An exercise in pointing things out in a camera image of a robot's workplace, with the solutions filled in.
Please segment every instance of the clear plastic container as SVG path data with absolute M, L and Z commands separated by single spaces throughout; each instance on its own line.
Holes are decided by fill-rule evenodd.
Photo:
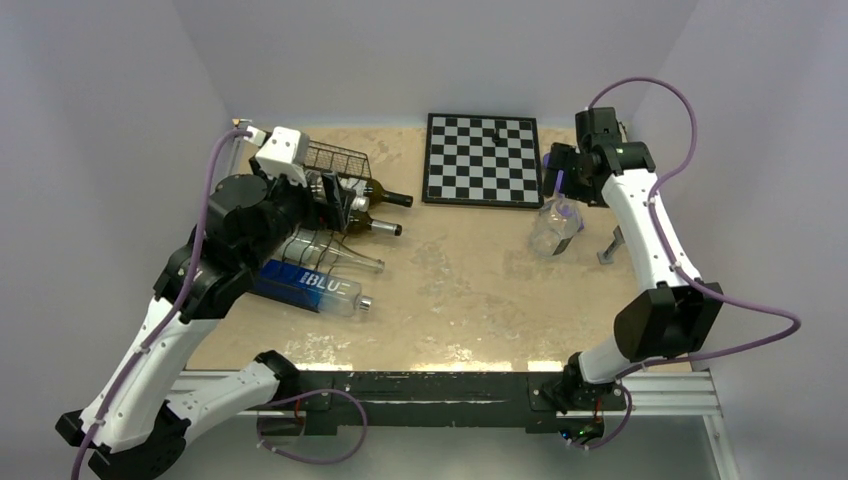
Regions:
M 530 234 L 530 248 L 543 257 L 560 255 L 582 227 L 583 218 L 577 202 L 556 196 L 539 209 Z

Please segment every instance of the chessboard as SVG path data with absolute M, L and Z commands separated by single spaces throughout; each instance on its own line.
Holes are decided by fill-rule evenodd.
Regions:
M 539 208 L 541 186 L 535 118 L 429 115 L 425 203 Z

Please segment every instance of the bottle neck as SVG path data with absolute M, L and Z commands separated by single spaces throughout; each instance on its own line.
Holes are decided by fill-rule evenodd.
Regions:
M 383 201 L 393 205 L 400 205 L 409 208 L 412 206 L 412 197 L 409 195 L 401 195 L 400 193 L 384 191 L 382 195 Z
M 389 235 L 394 235 L 399 237 L 403 232 L 403 227 L 396 223 L 383 222 L 381 220 L 371 220 L 368 225 L 371 227 L 371 231 L 378 233 L 386 233 Z
M 346 247 L 338 242 L 334 242 L 333 246 L 330 249 L 332 250 L 332 254 L 335 257 L 335 261 L 332 263 L 333 267 L 364 268 L 366 270 L 371 270 L 374 273 L 382 273 L 383 270 L 386 268 L 386 264 L 382 260 L 374 259 L 361 253 L 357 253 L 351 248 Z

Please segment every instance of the plastic water bottle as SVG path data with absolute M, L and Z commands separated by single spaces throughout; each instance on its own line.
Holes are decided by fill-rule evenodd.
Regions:
M 362 294 L 359 283 L 279 260 L 270 260 L 262 268 L 250 291 L 313 312 L 345 317 L 357 310 L 367 312 L 374 302 Z
M 530 235 L 530 248 L 543 257 L 554 257 L 565 251 L 580 231 L 583 219 L 577 202 L 559 195 L 539 209 L 536 225 Z

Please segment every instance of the black metal bar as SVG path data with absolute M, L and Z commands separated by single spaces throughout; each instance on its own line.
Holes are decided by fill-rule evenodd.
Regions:
M 554 433 L 567 425 L 569 420 L 557 418 L 538 394 L 539 385 L 561 377 L 561 372 L 301 372 L 304 385 L 332 385 L 353 395 L 371 426 L 523 428 L 527 433 Z M 622 397 L 603 397 L 604 410 L 624 408 Z M 307 435 L 335 435 L 339 426 L 362 424 L 356 407 L 340 396 L 330 397 L 329 408 L 321 402 L 314 408 L 302 405 L 301 411 L 307 412 Z

